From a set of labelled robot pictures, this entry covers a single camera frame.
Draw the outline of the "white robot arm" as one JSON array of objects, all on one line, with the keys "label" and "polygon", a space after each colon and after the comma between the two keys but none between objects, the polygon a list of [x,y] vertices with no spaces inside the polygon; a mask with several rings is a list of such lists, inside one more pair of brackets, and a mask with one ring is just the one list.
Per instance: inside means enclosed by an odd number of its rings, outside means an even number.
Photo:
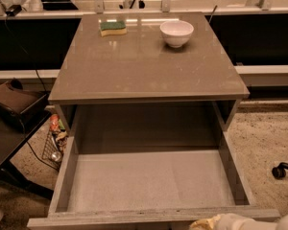
[{"label": "white robot arm", "polygon": [[288,215],[277,222],[267,222],[236,214],[221,214],[198,219],[190,224],[189,230],[288,230]]}]

